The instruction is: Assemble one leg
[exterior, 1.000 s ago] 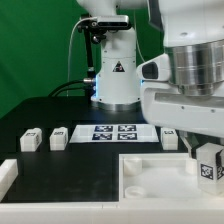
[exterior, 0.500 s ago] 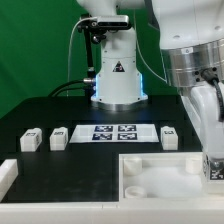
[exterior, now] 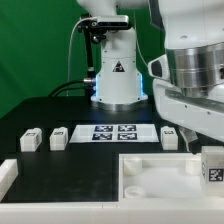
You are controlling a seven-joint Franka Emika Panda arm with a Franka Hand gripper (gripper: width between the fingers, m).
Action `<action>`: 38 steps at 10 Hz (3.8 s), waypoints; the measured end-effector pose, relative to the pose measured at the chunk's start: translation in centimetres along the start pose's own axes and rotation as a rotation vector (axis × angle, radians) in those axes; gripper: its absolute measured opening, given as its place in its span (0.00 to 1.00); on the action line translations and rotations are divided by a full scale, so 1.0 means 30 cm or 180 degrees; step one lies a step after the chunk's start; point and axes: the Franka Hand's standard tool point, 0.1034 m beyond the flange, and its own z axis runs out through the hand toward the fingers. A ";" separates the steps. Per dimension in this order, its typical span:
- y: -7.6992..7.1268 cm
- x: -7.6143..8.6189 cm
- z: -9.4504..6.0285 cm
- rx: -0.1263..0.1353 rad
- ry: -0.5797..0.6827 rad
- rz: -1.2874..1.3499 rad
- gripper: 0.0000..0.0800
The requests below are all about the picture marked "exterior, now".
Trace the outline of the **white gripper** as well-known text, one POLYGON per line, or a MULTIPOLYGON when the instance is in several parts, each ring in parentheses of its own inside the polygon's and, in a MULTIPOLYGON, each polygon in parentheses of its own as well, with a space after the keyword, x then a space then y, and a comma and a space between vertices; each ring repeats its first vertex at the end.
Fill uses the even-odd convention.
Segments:
POLYGON ((156 109, 162 119, 181 126, 188 152, 196 154, 199 149, 196 132, 224 142, 224 83, 210 88, 205 98, 191 98, 171 84, 166 55, 150 61, 148 71, 154 78, 156 109))

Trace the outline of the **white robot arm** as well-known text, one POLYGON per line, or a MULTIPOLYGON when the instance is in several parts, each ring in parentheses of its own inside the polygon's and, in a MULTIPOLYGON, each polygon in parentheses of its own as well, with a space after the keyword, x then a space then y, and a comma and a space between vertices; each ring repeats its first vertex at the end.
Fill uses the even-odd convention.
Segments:
POLYGON ((224 144, 224 0, 77 0, 106 31, 102 67, 97 75, 99 100, 133 104, 140 79, 131 58, 135 30, 117 10, 147 6, 165 30, 165 54, 151 61, 156 109, 181 127, 185 138, 199 134, 224 144))

